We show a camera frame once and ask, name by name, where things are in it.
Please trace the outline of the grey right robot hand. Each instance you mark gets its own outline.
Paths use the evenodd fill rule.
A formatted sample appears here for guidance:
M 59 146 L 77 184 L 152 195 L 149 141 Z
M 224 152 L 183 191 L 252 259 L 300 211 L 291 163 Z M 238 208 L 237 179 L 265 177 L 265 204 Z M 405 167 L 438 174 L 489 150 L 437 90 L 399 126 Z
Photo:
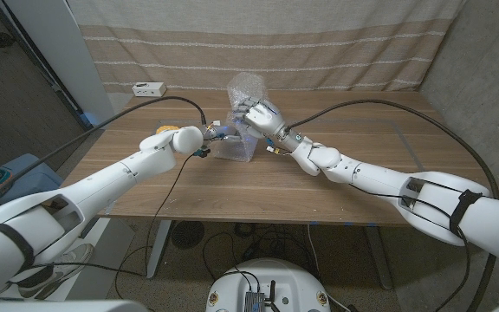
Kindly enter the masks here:
M 249 97 L 234 105 L 233 114 L 234 119 L 240 120 L 247 132 L 258 139 L 275 138 L 290 152 L 300 144 L 295 134 L 287 129 L 280 109 L 270 101 Z

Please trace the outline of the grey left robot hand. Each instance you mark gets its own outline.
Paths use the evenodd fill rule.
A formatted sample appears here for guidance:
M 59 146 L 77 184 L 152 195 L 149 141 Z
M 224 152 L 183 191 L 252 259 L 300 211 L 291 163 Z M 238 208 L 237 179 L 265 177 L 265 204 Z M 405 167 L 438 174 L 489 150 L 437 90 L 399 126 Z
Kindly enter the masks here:
M 213 121 L 204 130 L 204 140 L 225 141 L 228 143 L 238 143 L 242 141 L 242 135 L 233 126 L 225 126 L 219 120 Z

